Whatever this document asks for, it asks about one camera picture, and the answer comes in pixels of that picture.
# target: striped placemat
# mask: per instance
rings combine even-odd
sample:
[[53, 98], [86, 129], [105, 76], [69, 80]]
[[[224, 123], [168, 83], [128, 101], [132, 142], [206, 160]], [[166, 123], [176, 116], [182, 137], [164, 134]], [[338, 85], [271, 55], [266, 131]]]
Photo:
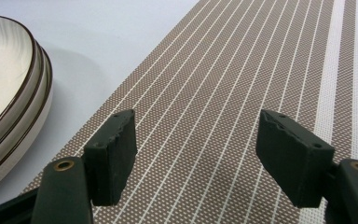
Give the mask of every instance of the striped placemat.
[[200, 0], [55, 159], [129, 108], [135, 167], [96, 223], [323, 222], [324, 203], [295, 209], [263, 169], [258, 114], [287, 114], [335, 161], [358, 159], [358, 1]]

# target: clamp jaw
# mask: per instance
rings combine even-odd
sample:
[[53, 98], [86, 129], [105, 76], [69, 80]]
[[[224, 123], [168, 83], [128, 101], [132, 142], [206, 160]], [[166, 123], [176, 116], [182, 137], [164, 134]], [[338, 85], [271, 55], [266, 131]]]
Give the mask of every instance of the clamp jaw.
[[292, 204], [328, 201], [327, 223], [358, 223], [358, 160], [333, 163], [335, 149], [289, 117], [262, 110], [256, 154]]

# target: brown woven fabric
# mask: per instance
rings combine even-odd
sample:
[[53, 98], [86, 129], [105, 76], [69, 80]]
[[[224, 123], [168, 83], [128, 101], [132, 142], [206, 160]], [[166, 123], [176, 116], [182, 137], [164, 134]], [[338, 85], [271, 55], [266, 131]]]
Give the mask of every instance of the brown woven fabric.
[[[135, 109], [134, 170], [95, 222], [297, 223], [255, 155], [258, 114], [314, 130], [332, 10], [327, 0], [199, 1], [55, 158], [80, 156], [109, 115]], [[347, 1], [332, 106], [340, 159], [351, 155], [354, 13]]]

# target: plate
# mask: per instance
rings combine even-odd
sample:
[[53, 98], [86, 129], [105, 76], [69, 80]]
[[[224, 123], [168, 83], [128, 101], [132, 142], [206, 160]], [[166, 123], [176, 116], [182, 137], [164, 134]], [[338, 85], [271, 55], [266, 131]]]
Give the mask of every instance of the plate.
[[0, 180], [33, 143], [51, 98], [48, 55], [23, 25], [0, 17]]

